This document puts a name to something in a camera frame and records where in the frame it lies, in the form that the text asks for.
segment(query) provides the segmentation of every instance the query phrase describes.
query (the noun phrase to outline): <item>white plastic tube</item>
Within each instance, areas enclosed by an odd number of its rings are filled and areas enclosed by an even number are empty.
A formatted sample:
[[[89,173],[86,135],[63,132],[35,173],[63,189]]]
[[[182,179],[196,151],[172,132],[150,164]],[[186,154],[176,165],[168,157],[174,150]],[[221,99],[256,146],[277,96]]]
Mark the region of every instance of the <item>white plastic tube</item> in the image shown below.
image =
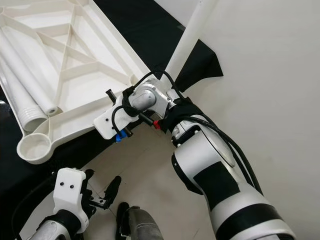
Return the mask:
[[[0,30],[0,54],[42,111],[49,116],[56,113],[58,107],[46,95],[36,77],[19,57],[2,30]]]
[[[12,107],[17,114],[22,128],[27,132],[33,132],[48,117],[29,95],[24,86],[21,85],[2,57],[0,57],[0,66],[8,86],[6,90],[12,101]]]
[[[194,49],[198,39],[204,30],[208,17],[211,15],[218,0],[199,0],[183,35],[176,46],[165,71],[175,81],[185,65],[191,51]],[[163,75],[161,81],[167,88],[171,88],[168,78]]]

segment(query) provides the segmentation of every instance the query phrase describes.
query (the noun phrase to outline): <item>white wall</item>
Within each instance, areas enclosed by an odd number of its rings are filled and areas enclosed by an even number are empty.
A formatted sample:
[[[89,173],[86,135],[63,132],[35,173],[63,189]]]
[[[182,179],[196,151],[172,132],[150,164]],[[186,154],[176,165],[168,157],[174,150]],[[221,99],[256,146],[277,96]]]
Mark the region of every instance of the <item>white wall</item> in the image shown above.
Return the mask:
[[[186,25],[197,0],[156,0]],[[224,77],[186,93],[242,147],[299,239],[320,236],[320,1],[220,0],[202,40]]]

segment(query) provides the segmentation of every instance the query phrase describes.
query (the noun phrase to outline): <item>tiled floor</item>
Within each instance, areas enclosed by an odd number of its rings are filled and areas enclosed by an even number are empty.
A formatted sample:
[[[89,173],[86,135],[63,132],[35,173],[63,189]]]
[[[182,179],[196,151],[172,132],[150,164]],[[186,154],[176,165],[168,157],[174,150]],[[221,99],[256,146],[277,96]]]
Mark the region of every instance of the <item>tiled floor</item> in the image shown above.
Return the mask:
[[[103,196],[116,176],[122,177],[118,195],[110,210],[98,209],[85,232],[86,240],[114,240],[115,213],[120,202],[148,211],[165,240],[215,239],[203,196],[186,189],[171,165],[174,147],[170,135],[141,124],[131,138],[113,144],[83,169],[93,169],[89,180],[94,194]],[[46,215],[52,214],[52,194],[34,211],[21,231],[30,236]]]

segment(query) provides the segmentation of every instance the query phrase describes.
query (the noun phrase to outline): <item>black cloth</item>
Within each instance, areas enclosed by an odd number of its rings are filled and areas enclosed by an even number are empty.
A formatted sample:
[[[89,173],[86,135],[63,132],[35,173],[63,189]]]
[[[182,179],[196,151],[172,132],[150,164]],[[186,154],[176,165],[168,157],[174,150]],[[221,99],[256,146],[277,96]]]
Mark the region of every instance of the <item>black cloth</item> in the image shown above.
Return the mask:
[[[151,71],[166,69],[185,29],[180,22],[153,0],[94,1]],[[215,52],[198,40],[176,85],[184,92],[201,79],[221,76]]]
[[[151,69],[165,69],[183,33],[183,27],[153,0],[96,0],[120,33]],[[202,78],[222,76],[215,53],[198,41],[177,79],[184,91]],[[110,146],[92,130],[56,148],[50,161],[31,165],[19,158],[17,144],[22,137],[17,121],[0,88],[0,239],[11,240],[11,216],[32,189],[60,168],[81,168]],[[40,193],[19,213],[18,229],[45,197]]]

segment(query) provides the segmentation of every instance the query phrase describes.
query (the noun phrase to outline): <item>blue connector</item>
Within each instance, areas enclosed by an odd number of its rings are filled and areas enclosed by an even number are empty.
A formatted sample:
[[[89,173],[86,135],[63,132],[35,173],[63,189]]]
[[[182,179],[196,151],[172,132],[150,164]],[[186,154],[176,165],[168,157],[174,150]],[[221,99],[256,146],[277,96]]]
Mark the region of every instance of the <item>blue connector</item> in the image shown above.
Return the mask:
[[[122,139],[124,139],[125,137],[127,137],[127,134],[125,132],[125,130],[121,130],[120,131],[121,134],[117,134],[115,135],[115,142],[116,143],[120,143]]]

